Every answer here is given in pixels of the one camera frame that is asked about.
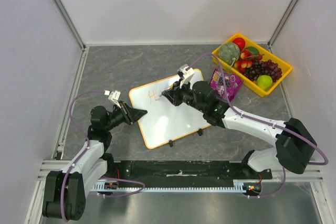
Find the yellow framed whiteboard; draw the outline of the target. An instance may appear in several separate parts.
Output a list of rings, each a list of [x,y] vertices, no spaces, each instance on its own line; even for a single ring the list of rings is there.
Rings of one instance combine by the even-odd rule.
[[[174,106],[168,99],[160,96],[162,91],[178,79],[178,75],[166,77],[133,88],[129,92],[132,106],[148,112],[138,121],[148,149],[157,148],[210,126],[201,112],[185,103]]]

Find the white marker pen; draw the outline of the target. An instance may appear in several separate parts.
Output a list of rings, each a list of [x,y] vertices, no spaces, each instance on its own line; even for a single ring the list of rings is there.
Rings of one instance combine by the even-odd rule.
[[[175,88],[175,83],[171,84],[167,89],[163,90],[159,98],[164,97],[167,99],[174,99],[174,88]]]

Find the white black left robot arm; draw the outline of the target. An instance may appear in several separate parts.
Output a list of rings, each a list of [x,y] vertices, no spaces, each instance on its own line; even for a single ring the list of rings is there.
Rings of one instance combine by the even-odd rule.
[[[112,111],[101,105],[94,107],[80,152],[63,169],[52,170],[46,176],[42,215],[64,222],[79,220],[96,182],[115,173],[113,156],[107,153],[111,130],[123,123],[132,125],[146,114],[146,110],[132,108],[123,101],[114,105]]]

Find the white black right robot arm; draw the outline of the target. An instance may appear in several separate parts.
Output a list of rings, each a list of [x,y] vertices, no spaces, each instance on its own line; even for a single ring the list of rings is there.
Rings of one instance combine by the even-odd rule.
[[[267,169],[285,168],[303,174],[314,152],[316,142],[300,120],[279,121],[231,108],[205,81],[180,85],[177,81],[161,95],[174,106],[183,103],[200,111],[212,126],[238,130],[271,145],[262,151],[250,151],[240,166],[248,179]]]

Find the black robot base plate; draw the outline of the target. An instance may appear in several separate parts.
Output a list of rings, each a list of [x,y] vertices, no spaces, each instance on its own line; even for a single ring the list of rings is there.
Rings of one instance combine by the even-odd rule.
[[[247,164],[229,161],[115,161],[102,177],[138,181],[147,187],[229,187],[236,179],[272,179],[272,174],[269,168],[258,173]]]

